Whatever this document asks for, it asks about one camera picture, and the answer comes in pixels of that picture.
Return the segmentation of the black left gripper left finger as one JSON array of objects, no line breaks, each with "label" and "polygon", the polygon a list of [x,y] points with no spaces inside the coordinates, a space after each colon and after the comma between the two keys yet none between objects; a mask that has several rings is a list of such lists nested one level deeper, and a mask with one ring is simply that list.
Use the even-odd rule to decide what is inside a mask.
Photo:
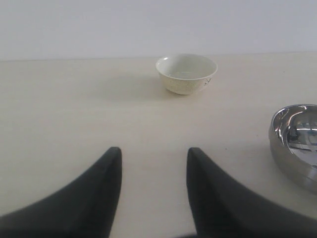
[{"label": "black left gripper left finger", "polygon": [[2,238],[107,238],[122,184],[122,152],[110,147],[50,196],[0,218]]}]

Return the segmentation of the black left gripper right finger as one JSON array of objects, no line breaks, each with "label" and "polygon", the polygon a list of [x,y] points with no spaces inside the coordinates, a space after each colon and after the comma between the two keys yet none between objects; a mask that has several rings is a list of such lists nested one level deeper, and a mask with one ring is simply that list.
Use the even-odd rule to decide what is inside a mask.
[{"label": "black left gripper right finger", "polygon": [[198,238],[315,238],[317,221],[251,191],[198,147],[188,150],[186,184]]}]

